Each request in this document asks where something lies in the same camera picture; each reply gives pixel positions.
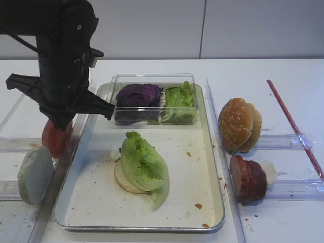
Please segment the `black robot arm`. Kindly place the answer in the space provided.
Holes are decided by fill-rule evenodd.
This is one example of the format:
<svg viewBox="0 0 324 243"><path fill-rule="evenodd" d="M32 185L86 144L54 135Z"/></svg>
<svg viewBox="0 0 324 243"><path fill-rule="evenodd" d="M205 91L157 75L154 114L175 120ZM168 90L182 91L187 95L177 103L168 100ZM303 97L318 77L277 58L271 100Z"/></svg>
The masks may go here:
<svg viewBox="0 0 324 243"><path fill-rule="evenodd" d="M113 115L88 89L89 70L104 55L90 46L98 22L89 1L1 1L1 34L36 52L39 66L39 76L11 74L7 88L35 101L57 129L76 114Z"/></svg>

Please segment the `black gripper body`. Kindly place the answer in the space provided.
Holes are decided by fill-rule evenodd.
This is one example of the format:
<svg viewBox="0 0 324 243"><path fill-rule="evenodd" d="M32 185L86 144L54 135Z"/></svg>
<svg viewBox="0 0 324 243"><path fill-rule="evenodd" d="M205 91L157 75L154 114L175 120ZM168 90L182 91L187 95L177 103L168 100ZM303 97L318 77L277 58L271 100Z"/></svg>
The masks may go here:
<svg viewBox="0 0 324 243"><path fill-rule="evenodd" d="M75 100L88 90L89 68L103 57L102 51L90 48L80 53L61 48L38 48L41 79L39 109L57 129L65 130L75 112Z"/></svg>

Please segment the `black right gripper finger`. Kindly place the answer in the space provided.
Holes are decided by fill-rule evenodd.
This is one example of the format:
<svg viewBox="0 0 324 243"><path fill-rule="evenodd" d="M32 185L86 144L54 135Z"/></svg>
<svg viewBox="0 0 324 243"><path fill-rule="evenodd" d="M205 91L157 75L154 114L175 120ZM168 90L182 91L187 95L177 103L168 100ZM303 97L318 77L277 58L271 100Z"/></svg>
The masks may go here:
<svg viewBox="0 0 324 243"><path fill-rule="evenodd" d="M8 90L18 89L33 101L39 103L41 79L38 76L25 76L12 73L6 80Z"/></svg>

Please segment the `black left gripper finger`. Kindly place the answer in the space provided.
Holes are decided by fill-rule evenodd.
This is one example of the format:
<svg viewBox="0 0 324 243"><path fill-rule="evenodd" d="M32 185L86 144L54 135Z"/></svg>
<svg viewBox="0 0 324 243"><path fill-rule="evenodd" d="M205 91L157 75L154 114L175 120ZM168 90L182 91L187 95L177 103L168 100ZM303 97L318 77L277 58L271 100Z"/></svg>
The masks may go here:
<svg viewBox="0 0 324 243"><path fill-rule="evenodd" d="M75 112L80 114L100 114L107 120L111 120L114 105L89 90L82 90L75 100Z"/></svg>

